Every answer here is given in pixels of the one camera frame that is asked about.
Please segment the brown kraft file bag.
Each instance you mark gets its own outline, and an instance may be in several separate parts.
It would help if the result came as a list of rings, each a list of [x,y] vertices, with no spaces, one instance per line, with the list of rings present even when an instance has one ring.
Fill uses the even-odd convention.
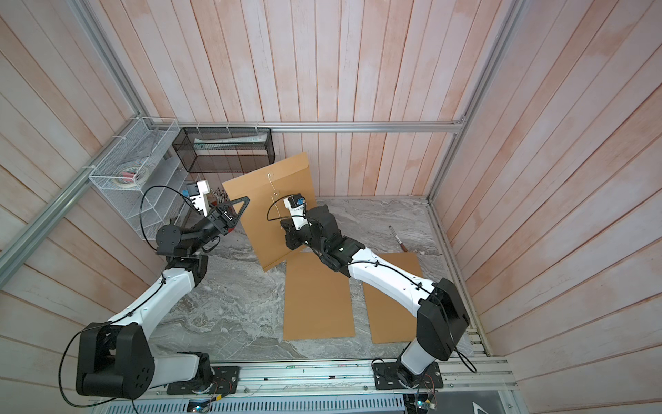
[[[284,201],[291,194],[303,195],[309,208],[315,207],[315,188],[305,153],[294,155],[259,170],[223,183],[234,200],[250,199],[241,215],[241,225],[265,271],[286,260],[292,251],[286,247],[281,217],[288,217]]]

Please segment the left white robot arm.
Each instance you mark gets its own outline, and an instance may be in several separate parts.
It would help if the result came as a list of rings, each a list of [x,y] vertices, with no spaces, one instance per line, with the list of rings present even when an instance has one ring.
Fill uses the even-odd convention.
[[[177,384],[188,393],[208,393],[215,372],[202,352],[152,355],[148,339],[181,298],[198,286],[208,267],[205,246],[229,234],[250,199],[241,197],[212,208],[194,226],[162,226],[157,255],[167,259],[158,280],[109,321],[91,323],[79,333],[76,391],[82,396],[136,400],[148,389]]]

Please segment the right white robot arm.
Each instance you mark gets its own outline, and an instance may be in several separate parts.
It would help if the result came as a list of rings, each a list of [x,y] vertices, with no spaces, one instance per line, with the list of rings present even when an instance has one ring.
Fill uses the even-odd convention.
[[[457,345],[471,320],[455,284],[418,277],[375,255],[363,243],[341,233],[325,205],[310,208],[300,194],[287,194],[271,203],[256,197],[239,199],[242,226],[259,257],[277,248],[275,236],[283,234],[289,254],[286,278],[301,280],[302,287],[288,291],[301,295],[300,312],[312,321],[322,305],[333,306],[325,280],[356,279],[372,286],[401,305],[417,320],[415,339],[394,362],[379,362],[372,369],[376,386],[414,388],[436,362],[458,353]]]

